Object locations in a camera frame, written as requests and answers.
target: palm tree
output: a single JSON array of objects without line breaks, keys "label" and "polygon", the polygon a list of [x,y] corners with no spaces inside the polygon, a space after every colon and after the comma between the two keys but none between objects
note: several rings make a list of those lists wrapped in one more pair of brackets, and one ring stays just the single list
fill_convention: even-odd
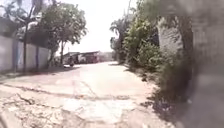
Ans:
[{"label": "palm tree", "polygon": [[[53,5],[56,5],[56,0],[51,0]],[[21,5],[23,0],[15,0],[18,4],[19,8],[21,9]],[[27,34],[28,34],[28,27],[29,24],[36,20],[37,14],[42,10],[44,0],[32,0],[32,5],[27,13],[27,17],[20,17],[20,21],[25,25],[25,34],[24,34],[24,47],[23,47],[23,72],[26,72],[26,47],[27,47]]]}]

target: vegetation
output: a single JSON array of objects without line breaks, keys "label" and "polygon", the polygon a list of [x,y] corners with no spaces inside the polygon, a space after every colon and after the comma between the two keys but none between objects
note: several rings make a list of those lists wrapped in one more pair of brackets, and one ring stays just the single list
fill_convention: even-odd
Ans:
[{"label": "vegetation", "polygon": [[19,24],[18,38],[24,42],[24,72],[26,72],[26,44],[34,43],[51,50],[51,59],[61,43],[61,64],[67,42],[79,43],[86,34],[84,11],[73,4],[57,3],[51,0],[46,6],[44,0],[32,0],[29,12],[22,7],[23,0],[15,0],[6,6],[4,18]]},{"label": "vegetation", "polygon": [[[183,48],[176,54],[159,49],[157,27],[162,20],[162,27],[176,28],[181,36]],[[176,0],[139,0],[135,17],[122,38],[124,40],[119,44],[122,44],[130,68],[140,67],[158,74],[160,89],[153,96],[156,103],[186,99],[185,91],[193,68],[193,32],[190,17]]]},{"label": "vegetation", "polygon": [[37,31],[33,38],[45,37],[47,45],[53,51],[61,43],[61,64],[63,62],[63,50],[67,42],[79,43],[81,37],[86,34],[86,21],[84,12],[78,6],[72,4],[59,3],[57,6],[49,7],[36,26]]},{"label": "vegetation", "polygon": [[115,20],[111,23],[110,30],[115,32],[118,35],[118,39],[112,37],[111,48],[115,51],[115,58],[119,61],[120,64],[125,62],[125,50],[124,50],[124,38],[126,37],[126,32],[130,24],[130,15],[126,15],[121,19]]}]

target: shrub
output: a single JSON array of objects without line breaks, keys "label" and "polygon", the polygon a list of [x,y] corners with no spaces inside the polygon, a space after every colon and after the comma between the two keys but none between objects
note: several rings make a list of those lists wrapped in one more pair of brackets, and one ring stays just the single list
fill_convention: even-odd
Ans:
[{"label": "shrub", "polygon": [[186,100],[186,90],[191,79],[190,65],[181,53],[167,55],[159,71],[160,89],[154,94],[155,100],[169,103]]},{"label": "shrub", "polygon": [[159,47],[148,42],[142,45],[138,51],[138,65],[150,72],[159,71],[164,59]]}]

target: cracked pavement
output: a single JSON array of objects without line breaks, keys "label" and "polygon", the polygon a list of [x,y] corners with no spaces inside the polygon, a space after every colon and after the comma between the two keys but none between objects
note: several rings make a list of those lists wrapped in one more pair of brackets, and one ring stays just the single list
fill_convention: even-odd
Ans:
[{"label": "cracked pavement", "polygon": [[76,65],[1,81],[0,110],[22,128],[171,128],[139,105],[154,87],[115,62]]}]

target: concrete road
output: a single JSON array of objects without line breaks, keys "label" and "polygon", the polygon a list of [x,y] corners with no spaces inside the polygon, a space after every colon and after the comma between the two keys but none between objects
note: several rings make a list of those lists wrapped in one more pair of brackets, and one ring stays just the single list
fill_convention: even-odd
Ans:
[{"label": "concrete road", "polygon": [[[151,108],[139,105],[154,87],[126,67],[109,62],[5,80],[0,90],[17,94],[7,97],[9,101],[2,100],[2,104],[16,102],[2,109],[15,113],[27,128],[34,124],[64,128],[171,127]],[[24,114],[32,120],[24,120]]]}]

